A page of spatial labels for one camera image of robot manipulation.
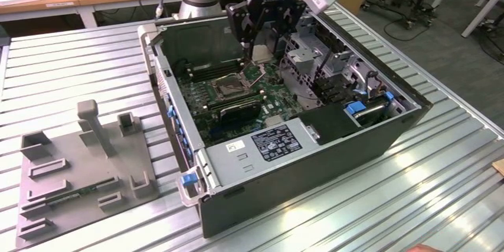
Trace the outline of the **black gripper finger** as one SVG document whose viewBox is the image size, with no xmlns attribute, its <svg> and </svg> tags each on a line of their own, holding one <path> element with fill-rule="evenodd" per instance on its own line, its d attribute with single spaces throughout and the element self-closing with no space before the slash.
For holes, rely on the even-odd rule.
<svg viewBox="0 0 504 252">
<path fill-rule="evenodd" d="M 298 19 L 305 11 L 302 0 L 290 0 L 277 8 L 277 17 L 270 22 L 269 30 L 269 52 L 274 58 L 280 54 L 280 39 L 296 32 Z"/>
<path fill-rule="evenodd" d="M 244 0 L 225 6 L 232 34 L 241 44 L 246 61 L 252 61 L 254 40 L 264 24 L 262 10 L 262 0 Z"/>
</svg>

